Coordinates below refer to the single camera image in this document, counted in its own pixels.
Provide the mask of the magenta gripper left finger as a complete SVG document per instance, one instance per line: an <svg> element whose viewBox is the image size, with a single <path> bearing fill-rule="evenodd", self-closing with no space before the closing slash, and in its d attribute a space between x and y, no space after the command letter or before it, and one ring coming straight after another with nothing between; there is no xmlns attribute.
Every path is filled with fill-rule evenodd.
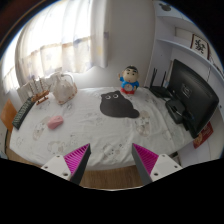
<svg viewBox="0 0 224 224"><path fill-rule="evenodd" d="M65 156L56 155L42 169L79 185L91 154L89 144L79 147Z"/></svg>

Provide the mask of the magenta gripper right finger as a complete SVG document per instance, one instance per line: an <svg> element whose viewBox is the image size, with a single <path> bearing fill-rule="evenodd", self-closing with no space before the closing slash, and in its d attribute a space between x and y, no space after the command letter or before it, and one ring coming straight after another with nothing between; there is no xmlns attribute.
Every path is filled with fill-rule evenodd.
<svg viewBox="0 0 224 224"><path fill-rule="evenodd" d="M132 144L132 156L144 185L148 185L182 169L168 155L157 155L137 144Z"/></svg>

